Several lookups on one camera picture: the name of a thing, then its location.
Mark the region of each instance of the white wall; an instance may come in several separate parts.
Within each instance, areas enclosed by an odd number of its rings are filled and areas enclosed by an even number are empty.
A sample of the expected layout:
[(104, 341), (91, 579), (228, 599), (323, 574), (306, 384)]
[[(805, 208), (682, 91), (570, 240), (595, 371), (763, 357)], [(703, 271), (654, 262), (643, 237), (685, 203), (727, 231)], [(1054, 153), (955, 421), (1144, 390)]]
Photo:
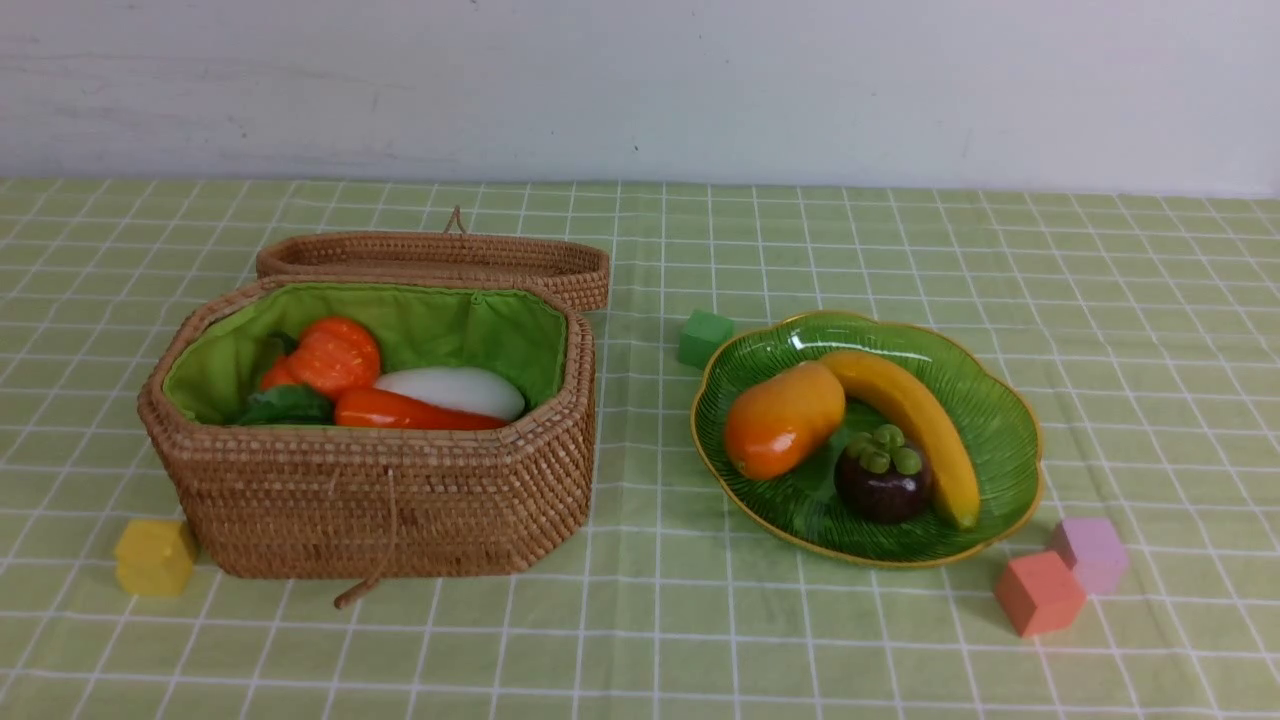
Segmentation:
[(5, 0), (0, 174), (1280, 192), (1277, 0)]

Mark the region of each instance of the wooden block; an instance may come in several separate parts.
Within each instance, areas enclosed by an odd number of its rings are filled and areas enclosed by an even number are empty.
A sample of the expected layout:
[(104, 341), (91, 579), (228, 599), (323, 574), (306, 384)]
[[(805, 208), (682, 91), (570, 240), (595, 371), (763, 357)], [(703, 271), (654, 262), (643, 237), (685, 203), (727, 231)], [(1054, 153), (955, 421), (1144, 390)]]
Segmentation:
[(676, 360), (682, 365), (701, 370), (710, 361), (712, 355), (722, 345), (733, 337), (733, 320), (694, 310), (694, 314), (685, 320), (684, 329), (680, 331), (680, 347), (676, 350)]
[(1052, 551), (1009, 562), (996, 583), (996, 600), (1014, 630), (1027, 638), (1071, 625), (1084, 607), (1084, 588)]
[(179, 596), (196, 552), (191, 528), (180, 520), (129, 520), (115, 544), (115, 579), (132, 594)]
[(1106, 518), (1066, 518), (1053, 529), (1048, 548), (1062, 556), (1091, 594), (1112, 592), (1129, 570), (1129, 553)]

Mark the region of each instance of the pink cube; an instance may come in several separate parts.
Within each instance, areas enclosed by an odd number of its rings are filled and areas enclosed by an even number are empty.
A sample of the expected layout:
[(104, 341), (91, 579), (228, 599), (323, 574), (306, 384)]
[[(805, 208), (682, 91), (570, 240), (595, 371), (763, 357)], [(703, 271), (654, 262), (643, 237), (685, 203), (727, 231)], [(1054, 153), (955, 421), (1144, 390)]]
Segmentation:
[(996, 600), (1020, 637), (1069, 628), (1084, 609), (1084, 588), (1062, 557), (1044, 551), (1009, 562), (996, 583)]
[(1091, 594), (1114, 591), (1129, 569), (1129, 553), (1106, 518), (1066, 518), (1053, 529), (1048, 548), (1062, 556)]

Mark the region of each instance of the basket lid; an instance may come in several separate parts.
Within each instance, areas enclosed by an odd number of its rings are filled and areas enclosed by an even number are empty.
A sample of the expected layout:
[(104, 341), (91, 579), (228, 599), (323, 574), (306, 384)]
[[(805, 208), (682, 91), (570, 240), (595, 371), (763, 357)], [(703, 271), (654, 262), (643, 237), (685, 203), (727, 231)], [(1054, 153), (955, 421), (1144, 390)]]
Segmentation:
[(608, 304), (609, 254), (559, 240), (472, 234), (454, 206), (442, 232), (356, 231), (303, 234), (257, 254), (257, 277), (376, 270), (416, 279), (515, 279), (539, 284), (573, 310)]

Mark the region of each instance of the yellow banana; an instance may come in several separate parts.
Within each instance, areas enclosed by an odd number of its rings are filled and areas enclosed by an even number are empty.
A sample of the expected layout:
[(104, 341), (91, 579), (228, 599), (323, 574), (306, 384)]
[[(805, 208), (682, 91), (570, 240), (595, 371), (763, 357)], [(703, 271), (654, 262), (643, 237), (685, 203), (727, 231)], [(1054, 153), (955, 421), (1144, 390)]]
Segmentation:
[(933, 392), (901, 365), (872, 352), (836, 350), (820, 363), (845, 395), (878, 410), (902, 429), (933, 468), (934, 507), (968, 530), (978, 524), (980, 491), (969, 452)]

